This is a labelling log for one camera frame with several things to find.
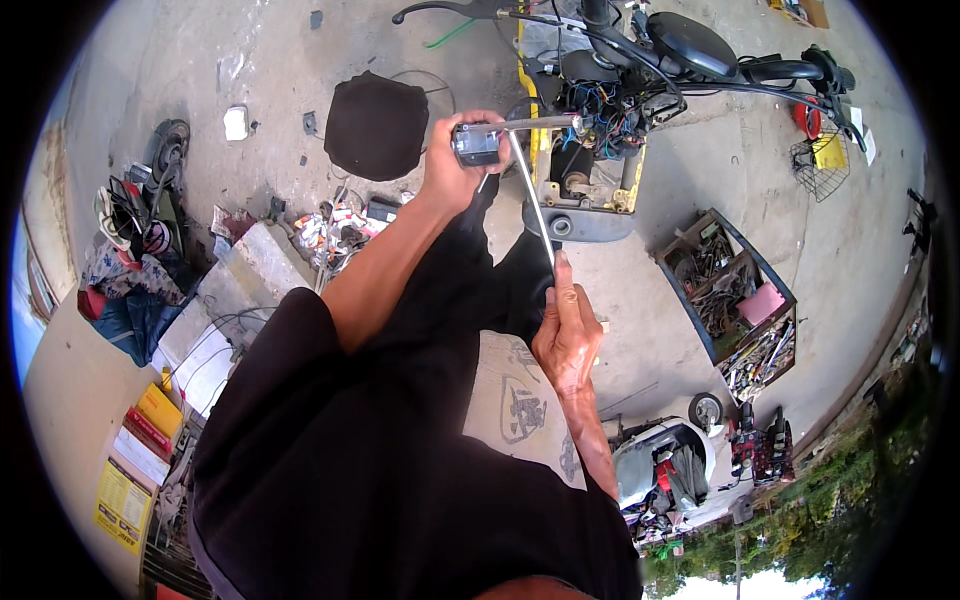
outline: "tire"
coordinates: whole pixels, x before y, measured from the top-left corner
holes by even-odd
[[[710,411],[716,413],[716,423],[723,422],[723,403],[720,402],[717,396],[713,394],[698,394],[690,400],[687,415],[690,418],[690,422],[707,431],[706,418],[709,416]]]

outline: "scooter wheel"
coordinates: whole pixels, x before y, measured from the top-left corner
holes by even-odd
[[[709,432],[709,423],[723,422],[723,404],[713,394],[698,394],[690,400],[690,421]]]

